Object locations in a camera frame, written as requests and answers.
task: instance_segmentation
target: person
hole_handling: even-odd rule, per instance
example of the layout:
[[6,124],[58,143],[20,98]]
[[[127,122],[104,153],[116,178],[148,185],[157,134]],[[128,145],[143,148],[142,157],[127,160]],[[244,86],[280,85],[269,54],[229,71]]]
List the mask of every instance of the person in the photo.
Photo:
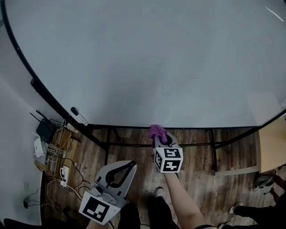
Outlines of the person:
[[[188,195],[175,173],[164,173],[169,189],[171,202],[182,229],[216,229],[207,225],[200,209]],[[179,229],[172,220],[169,206],[164,200],[164,190],[155,189],[153,197],[148,201],[148,216],[151,229]],[[87,229],[106,228],[91,221]],[[126,204],[120,211],[118,229],[140,229],[139,213],[135,206]]]
[[[274,182],[286,191],[286,181],[276,175],[275,170],[272,170],[270,175],[273,177]],[[252,228],[261,228],[262,225],[265,228],[274,228],[274,226],[280,228],[282,227],[282,225],[284,225],[283,221],[286,213],[286,193],[284,192],[283,195],[279,196],[275,192],[274,188],[270,190],[270,193],[276,203],[275,207],[269,206],[265,208],[254,208],[243,206],[243,203],[239,202],[230,208],[229,213],[254,219],[257,225],[251,225]],[[226,224],[221,224],[218,229],[230,229],[240,227],[244,226],[232,226],[231,223],[228,222]]]

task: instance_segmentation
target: whiteboard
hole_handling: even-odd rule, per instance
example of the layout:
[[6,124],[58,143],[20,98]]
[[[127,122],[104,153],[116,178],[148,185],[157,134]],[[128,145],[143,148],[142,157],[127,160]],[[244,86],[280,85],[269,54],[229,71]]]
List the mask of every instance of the whiteboard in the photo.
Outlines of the whiteboard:
[[286,106],[281,0],[10,0],[27,61],[92,124],[262,125]]

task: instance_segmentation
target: black frame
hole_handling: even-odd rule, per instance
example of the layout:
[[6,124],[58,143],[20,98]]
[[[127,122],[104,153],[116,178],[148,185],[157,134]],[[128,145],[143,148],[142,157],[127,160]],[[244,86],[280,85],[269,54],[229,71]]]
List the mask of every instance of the black frame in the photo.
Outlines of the black frame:
[[[98,146],[103,148],[105,150],[105,164],[107,164],[108,160],[108,154],[109,154],[109,146],[122,146],[122,147],[152,147],[150,144],[125,144],[123,143],[122,139],[120,138],[116,128],[136,128],[136,129],[148,129],[149,127],[127,127],[127,126],[110,126],[110,125],[95,125],[95,124],[89,124],[88,126],[84,126],[83,124],[78,123],[61,105],[60,103],[52,96],[52,94],[47,90],[47,88],[44,86],[44,84],[40,81],[36,73],[33,71],[31,66],[29,65],[28,61],[26,60],[24,54],[22,53],[15,37],[12,32],[7,12],[6,12],[6,6],[5,6],[5,0],[0,0],[1,1],[1,11],[2,11],[2,17],[3,17],[3,22],[5,25],[5,28],[7,30],[8,36],[10,38],[10,41],[18,54],[19,58],[21,59],[22,63],[32,76],[32,81],[31,85],[32,87],[38,92],[38,94],[59,114],[61,115],[64,119],[66,119],[72,126],[74,126],[76,129],[78,129],[83,135],[88,137],[91,141],[96,143]],[[212,169],[216,172],[217,171],[217,158],[216,158],[216,150],[224,147],[228,144],[231,144],[233,142],[239,141],[242,138],[245,138],[256,131],[260,130],[261,128],[267,126],[271,122],[275,121],[278,119],[280,116],[286,113],[286,109],[277,114],[275,117],[270,119],[268,122],[263,124],[262,126],[256,126],[256,127],[251,127],[250,130],[246,131],[245,133],[238,135],[232,139],[229,139],[227,141],[222,141],[222,142],[215,142],[214,138],[214,129],[222,129],[222,128],[165,128],[165,129],[185,129],[185,130],[197,130],[197,129],[204,129],[206,131],[210,132],[210,139],[211,142],[207,143],[193,143],[193,144],[181,144],[181,147],[192,147],[192,146],[204,146],[204,145],[210,145],[212,147],[212,153],[213,153],[213,159],[214,163],[212,166]],[[102,128],[107,128],[107,141],[102,142],[98,140],[94,135],[92,135],[92,130],[95,129],[102,129]],[[230,127],[230,128],[247,128],[247,127]],[[114,131],[116,138],[117,138],[117,143],[110,142],[110,134],[111,130]]]

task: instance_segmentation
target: leg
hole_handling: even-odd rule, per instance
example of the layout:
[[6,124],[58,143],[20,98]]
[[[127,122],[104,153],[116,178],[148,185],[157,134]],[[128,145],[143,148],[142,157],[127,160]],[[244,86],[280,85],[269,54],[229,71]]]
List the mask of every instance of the leg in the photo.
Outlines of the leg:
[[138,209],[132,204],[126,204],[120,211],[118,229],[140,229]]
[[250,217],[260,225],[268,225],[271,224],[271,218],[275,214],[274,211],[274,207],[254,208],[238,206],[235,208],[234,214],[242,217]]
[[173,221],[171,210],[162,196],[152,197],[149,200],[148,216],[151,229],[179,229]]

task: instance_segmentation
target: sneaker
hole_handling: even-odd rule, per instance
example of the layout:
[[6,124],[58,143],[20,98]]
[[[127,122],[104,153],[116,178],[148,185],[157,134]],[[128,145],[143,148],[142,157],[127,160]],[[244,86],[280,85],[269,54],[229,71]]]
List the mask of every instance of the sneaker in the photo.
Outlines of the sneaker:
[[229,213],[230,213],[230,214],[233,214],[234,210],[235,210],[238,206],[243,206],[243,203],[242,203],[242,202],[239,202],[239,203],[237,203],[236,205],[232,206],[232,207],[229,209]]
[[127,203],[127,204],[130,204],[130,203],[131,203],[131,201],[130,201],[130,199],[128,199],[128,197],[125,197],[124,199],[126,200],[126,203]]
[[225,223],[225,224],[220,224],[220,225],[218,226],[218,229],[222,229],[224,226],[231,226],[231,223],[228,222],[228,223]]
[[157,187],[154,191],[154,197],[162,196],[165,199],[165,191],[162,187]]

